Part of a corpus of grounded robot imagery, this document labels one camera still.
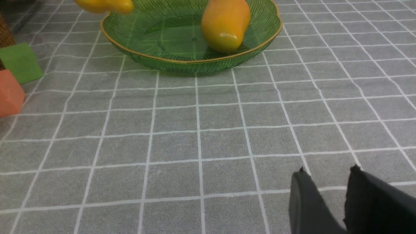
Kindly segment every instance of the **checkered tablecloth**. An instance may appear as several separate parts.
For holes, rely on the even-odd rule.
[[[416,195],[414,0],[278,0],[267,50],[197,78],[126,58],[72,0],[43,3],[16,40],[45,76],[0,119],[1,234],[288,234],[300,167],[340,222],[355,164]]]

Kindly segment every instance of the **orange block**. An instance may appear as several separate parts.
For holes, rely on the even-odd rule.
[[[0,118],[22,109],[25,92],[9,70],[0,71]]]

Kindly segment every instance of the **gold rim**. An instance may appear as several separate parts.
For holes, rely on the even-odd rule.
[[[220,57],[220,58],[215,58],[215,59],[207,59],[207,60],[193,60],[193,61],[181,61],[181,60],[171,60],[171,59],[165,59],[165,58],[160,58],[160,57],[155,57],[155,56],[151,56],[151,55],[146,55],[146,54],[142,54],[142,53],[139,53],[139,52],[136,52],[136,51],[134,51],[134,50],[131,50],[131,49],[129,49],[129,48],[126,48],[126,47],[124,47],[124,46],[122,46],[121,44],[119,44],[118,42],[116,42],[113,38],[111,38],[107,33],[106,33],[106,31],[104,30],[104,21],[110,16],[110,14],[111,14],[111,12],[108,12],[108,14],[107,14],[107,16],[104,18],[104,19],[102,19],[101,20],[101,22],[100,22],[100,28],[101,28],[101,31],[102,31],[102,33],[104,34],[104,36],[111,42],[111,43],[113,43],[113,44],[115,44],[115,45],[117,45],[119,48],[121,48],[121,49],[123,49],[123,50],[125,50],[125,51],[127,51],[127,52],[129,52],[129,53],[132,53],[132,54],[135,54],[135,55],[139,55],[139,56],[142,56],[142,57],[146,57],[146,58],[151,58],[151,59],[154,59],[154,60],[160,60],[160,61],[165,61],[165,62],[173,62],[173,63],[183,63],[183,64],[189,64],[189,63],[202,63],[202,62],[214,62],[214,61],[220,61],[220,60],[226,60],[226,59],[230,59],[230,58],[234,58],[234,57],[238,57],[238,56],[241,56],[241,55],[245,55],[245,54],[248,54],[248,53],[250,53],[250,52],[253,52],[253,51],[255,51],[255,50],[257,50],[257,49],[259,49],[259,48],[261,48],[262,46],[264,46],[265,44],[267,44],[267,43],[269,43],[271,40],[273,40],[273,39],[275,39],[276,38],[276,36],[280,33],[280,31],[282,30],[282,28],[283,28],[283,21],[282,21],[282,19],[280,18],[280,12],[279,12],[279,8],[277,7],[277,4],[276,3],[274,3],[273,2],[273,0],[270,0],[270,2],[272,3],[272,4],[274,4],[274,6],[276,7],[276,13],[277,13],[277,15],[276,15],[276,17],[279,19],[279,21],[280,21],[280,27],[279,27],[279,29],[276,31],[276,33],[273,35],[273,36],[271,36],[269,39],[267,39],[265,42],[263,42],[262,44],[260,44],[260,45],[258,45],[258,46],[256,46],[255,48],[253,48],[253,49],[250,49],[250,50],[247,50],[247,51],[244,51],[244,52],[241,52],[241,53],[238,53],[238,54],[235,54],[235,55],[229,55],[229,56],[224,56],[224,57]]]

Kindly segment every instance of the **fake fruit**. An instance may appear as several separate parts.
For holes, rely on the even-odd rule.
[[[209,0],[201,20],[201,32],[208,46],[221,53],[238,49],[250,23],[245,0]]]
[[[133,10],[132,0],[75,0],[75,3],[82,9],[95,14],[106,11],[129,14]]]

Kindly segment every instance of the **green glass bowl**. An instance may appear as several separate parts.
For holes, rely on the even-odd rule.
[[[142,65],[174,73],[211,73],[235,67],[261,53],[283,23],[273,0],[247,0],[250,25],[242,45],[223,54],[208,47],[201,18],[208,0],[133,0],[129,15],[111,12],[101,21],[105,37]]]

